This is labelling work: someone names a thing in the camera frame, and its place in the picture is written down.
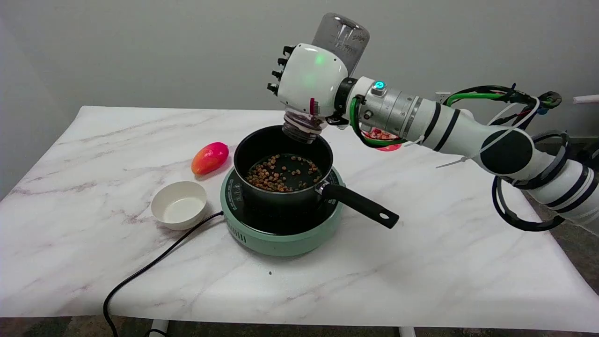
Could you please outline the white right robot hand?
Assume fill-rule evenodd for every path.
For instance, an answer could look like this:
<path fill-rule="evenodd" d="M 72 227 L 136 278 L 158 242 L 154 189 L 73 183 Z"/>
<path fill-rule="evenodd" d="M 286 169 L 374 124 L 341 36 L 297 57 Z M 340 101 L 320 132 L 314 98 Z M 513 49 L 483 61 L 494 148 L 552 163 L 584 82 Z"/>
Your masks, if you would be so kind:
<path fill-rule="evenodd" d="M 312 115 L 334 115 L 335 97 L 342 81 L 349 76 L 343 61 L 332 52 L 310 44 L 286 45 L 279 70 L 271 74 L 276 83 L 267 89 L 287 107 Z"/>

